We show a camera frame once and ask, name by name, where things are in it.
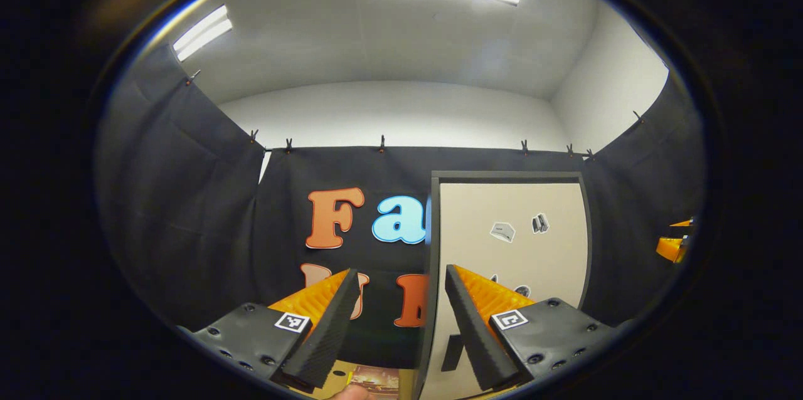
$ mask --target printed picture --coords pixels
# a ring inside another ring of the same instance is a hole
[[[350,384],[362,386],[378,400],[397,400],[399,397],[398,369],[356,366]]]

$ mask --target white wall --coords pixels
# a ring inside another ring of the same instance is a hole
[[[565,151],[550,103],[511,92],[427,82],[347,82],[290,88],[219,105],[269,148],[446,146]],[[267,165],[266,157],[263,171]]]
[[[668,68],[625,19],[600,3],[582,56],[551,98],[574,151],[622,135],[663,89]]]

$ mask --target black frame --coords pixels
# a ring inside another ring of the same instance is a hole
[[[585,209],[585,229],[588,234],[588,259],[585,266],[585,281],[583,292],[580,294],[580,303],[577,309],[582,310],[585,303],[585,294],[588,281],[591,278],[592,260],[592,232],[591,209],[588,208],[588,196],[585,192],[583,175],[579,171],[433,171],[431,184],[431,210],[430,210],[430,263],[427,270],[429,287],[427,292],[427,310],[434,311],[438,306],[438,285],[441,263],[441,234],[440,234],[440,206],[441,184],[573,184],[580,185],[580,194]],[[430,366],[430,353],[434,335],[435,314],[428,313],[423,326],[423,339],[418,355],[418,374],[413,383],[413,398],[418,398],[427,380],[427,371]]]

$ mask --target orange letter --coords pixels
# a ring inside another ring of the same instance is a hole
[[[309,194],[312,201],[312,234],[307,237],[307,248],[316,250],[333,250],[343,245],[343,238],[335,234],[335,223],[341,225],[341,231],[351,229],[351,206],[343,204],[335,209],[338,201],[346,201],[360,208],[365,203],[362,191],[356,187],[339,189],[338,191],[314,191]]]
[[[301,272],[304,274],[304,287],[307,288],[314,283],[321,282],[332,275],[332,271],[325,266],[316,265],[313,263],[302,263]],[[356,319],[362,314],[362,286],[371,282],[368,275],[362,273],[356,274],[356,279],[359,283],[359,297],[354,302],[354,309],[352,311],[351,320]]]
[[[354,303],[354,310],[352,311],[352,317],[350,320],[354,320],[356,317],[359,317],[359,315],[362,314],[362,286],[371,282],[371,278],[362,273],[356,274],[356,279],[359,281],[359,297],[356,299],[356,303]]]
[[[427,275],[401,275],[396,283],[404,289],[401,317],[393,325],[402,328],[418,328],[424,321],[424,303],[427,301]]]
[[[313,263],[302,263],[301,272],[304,274],[304,287],[319,283],[332,275],[332,270]]]

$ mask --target white panel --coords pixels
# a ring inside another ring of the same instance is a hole
[[[220,105],[269,148],[389,146],[565,150],[550,103],[511,92],[447,83],[349,82],[255,95]]]
[[[468,355],[455,371],[441,372],[451,334],[459,334],[445,293],[445,266],[453,263],[515,289],[527,285],[531,300],[558,297],[579,306],[588,263],[588,229],[579,184],[442,184],[441,266],[430,366],[422,400],[481,394]],[[534,234],[542,213],[550,228]],[[490,235],[496,222],[516,230],[513,242]]]
[[[630,24],[600,4],[582,57],[551,99],[574,150],[597,152],[622,135],[655,102],[666,65]]]

